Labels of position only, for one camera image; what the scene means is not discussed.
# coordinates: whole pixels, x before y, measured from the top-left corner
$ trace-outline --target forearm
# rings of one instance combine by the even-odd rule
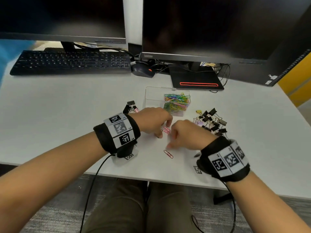
[[[253,172],[228,182],[245,219],[255,233],[311,232],[307,224]]]
[[[91,132],[2,176],[0,232],[19,232],[47,201],[106,154]]]

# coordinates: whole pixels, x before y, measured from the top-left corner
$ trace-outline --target pants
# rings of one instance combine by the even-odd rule
[[[118,179],[83,233],[198,233],[184,186]]]

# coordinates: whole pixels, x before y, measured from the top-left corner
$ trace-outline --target yellow wall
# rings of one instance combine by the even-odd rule
[[[311,98],[311,53],[279,81],[296,107]]]

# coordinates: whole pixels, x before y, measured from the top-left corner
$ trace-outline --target black mouse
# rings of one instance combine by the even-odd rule
[[[153,78],[155,71],[153,71],[149,65],[145,62],[137,62],[132,65],[132,73],[136,76]]]

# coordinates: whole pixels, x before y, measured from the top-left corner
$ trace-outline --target monitor screen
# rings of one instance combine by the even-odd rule
[[[311,0],[144,0],[143,52],[267,60]]]
[[[125,38],[123,0],[1,0],[1,32]]]

